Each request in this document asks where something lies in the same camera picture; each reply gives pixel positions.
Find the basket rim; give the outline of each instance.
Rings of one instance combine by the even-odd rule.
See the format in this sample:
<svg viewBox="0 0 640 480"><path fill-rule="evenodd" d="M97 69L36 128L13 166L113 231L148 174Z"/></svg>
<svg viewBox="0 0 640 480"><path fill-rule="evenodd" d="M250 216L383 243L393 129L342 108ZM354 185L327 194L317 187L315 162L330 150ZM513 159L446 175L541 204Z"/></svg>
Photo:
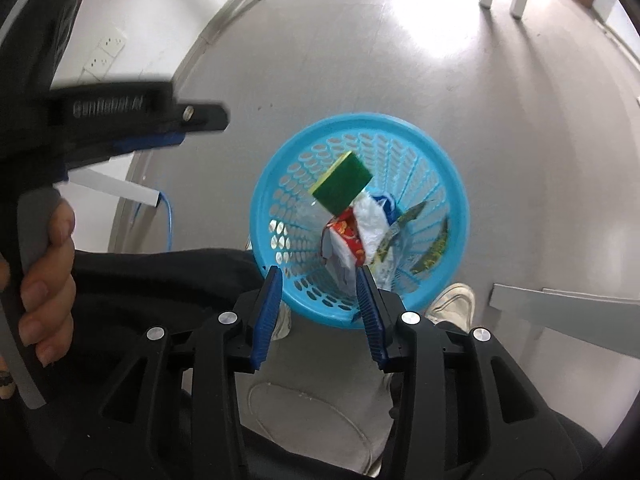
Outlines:
<svg viewBox="0 0 640 480"><path fill-rule="evenodd" d="M306 150L315 139L320 138L318 135L319 131L322 132L322 138L327 138L328 130L333 130L337 134L347 129L346 126L349 128L362 127L366 129L366 123L369 123L369 127L375 130L384 130L386 126L389 134L407 140L410 144L414 145L415 149L428 157L434 164L447 190L449 214L450 216L455 215L456 218L456 222L449 223L450 247L430 275L430 288L426 289L419 286L417 290L405 294L402 298L402 302L407 310L423 310L429 306L431 301L435 299L437 294L439 294L453 278L462 261L470 228L469 206L462 179L452 160L449 158L449 155L444 152L435 140L431 139L431 137L420 128L396 117L370 112L336 115L306 126L281 145L262 170L262 174L255 185L254 195L251 200L249 232L254 248L254 258L260 272L266 276L269 271L269 266L272 265L272 263L266 262L260 250L260 240L262 237L258 231L261 225L261 223L258 222L258 215L260 211L265 210L263 207L265 201L268 201L269 204L271 203L271 195L269 194L267 196L266 190L270 186L273 173L278 168L292 164L293 160L291 157L294 153L296 154L297 160L297 155L303 150ZM319 308L318 311L313 310L297 297L289 294L285 288L282 294L282 301L302 316L322 324L340 328L363 327L362 320L353 322L351 320L352 314L349 312L340 309L329 310L324 305L322 309Z"/></svg>

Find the green sponge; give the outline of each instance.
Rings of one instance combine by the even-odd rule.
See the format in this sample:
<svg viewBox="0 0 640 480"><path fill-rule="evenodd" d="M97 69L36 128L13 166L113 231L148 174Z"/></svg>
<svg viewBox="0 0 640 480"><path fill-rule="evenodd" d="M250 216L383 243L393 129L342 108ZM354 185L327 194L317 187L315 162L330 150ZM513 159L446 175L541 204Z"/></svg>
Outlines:
<svg viewBox="0 0 640 480"><path fill-rule="evenodd" d="M320 179L311 186L311 193L325 209L340 216L373 178L353 152L344 153Z"/></svg>

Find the blue plastic basket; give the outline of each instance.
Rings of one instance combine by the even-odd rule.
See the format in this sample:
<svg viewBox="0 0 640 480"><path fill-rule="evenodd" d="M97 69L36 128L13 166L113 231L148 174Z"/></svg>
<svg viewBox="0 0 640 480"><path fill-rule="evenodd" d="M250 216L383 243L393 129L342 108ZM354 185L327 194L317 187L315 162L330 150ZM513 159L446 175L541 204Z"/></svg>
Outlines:
<svg viewBox="0 0 640 480"><path fill-rule="evenodd" d="M309 225L296 211L296 205L308 207L307 189L349 150L374 175L367 189L391 193L401 211L430 199L409 224L408 248L392 285L407 310L426 308L452 279L468 237L469 210L449 157L422 130L397 118L379 114L328 118L306 127L273 155L251 203L250 235L260 270L266 274L272 265L282 268L282 300L302 316L330 326L362 328L356 299L338 290L322 264L322 229ZM412 265L436 239L445 217L449 229L445 253L433 269L413 275Z"/></svg>

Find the silver screw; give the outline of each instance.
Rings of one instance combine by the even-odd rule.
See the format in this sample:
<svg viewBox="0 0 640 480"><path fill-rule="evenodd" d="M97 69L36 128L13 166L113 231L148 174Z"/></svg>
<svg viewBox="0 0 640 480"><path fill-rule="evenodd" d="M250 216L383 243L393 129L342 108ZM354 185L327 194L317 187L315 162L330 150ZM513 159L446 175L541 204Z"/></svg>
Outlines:
<svg viewBox="0 0 640 480"><path fill-rule="evenodd" d="M223 312L218 316L218 321L223 325L231 325L238 321L238 314L235 312Z"/></svg>
<svg viewBox="0 0 640 480"><path fill-rule="evenodd" d="M417 325L420 323L420 314L416 314L415 312L405 312L400 316L400 319L407 323L407 325Z"/></svg>
<svg viewBox="0 0 640 480"><path fill-rule="evenodd" d="M193 117L194 111L195 110L193 109L193 106L191 105L187 106L182 112L182 120L188 121L189 119L191 119Z"/></svg>
<svg viewBox="0 0 640 480"><path fill-rule="evenodd" d="M158 341L158 339L162 339L163 337L164 328L161 326L153 326L146 331L146 338L149 339L149 341Z"/></svg>
<svg viewBox="0 0 640 480"><path fill-rule="evenodd" d="M485 328L476 328L474 330L474 337L478 339L478 341L489 341L489 339L491 339L491 332Z"/></svg>

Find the human hand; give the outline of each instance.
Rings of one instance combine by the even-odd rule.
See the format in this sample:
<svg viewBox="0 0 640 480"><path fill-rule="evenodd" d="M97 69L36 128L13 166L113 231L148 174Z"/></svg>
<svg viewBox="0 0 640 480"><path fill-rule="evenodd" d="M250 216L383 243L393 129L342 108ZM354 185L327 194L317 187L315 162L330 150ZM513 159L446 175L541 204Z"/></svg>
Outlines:
<svg viewBox="0 0 640 480"><path fill-rule="evenodd" d="M27 311L18 324L20 339L25 346L36 345L36 355L44 367L63 357L71 346L71 307L76 298L76 283L71 277L75 255L71 233L75 226L73 209L61 200L49 221L50 245L20 285ZM0 290L8 283L9 265L0 257ZM14 391L15 383L0 356L0 399L8 399Z"/></svg>

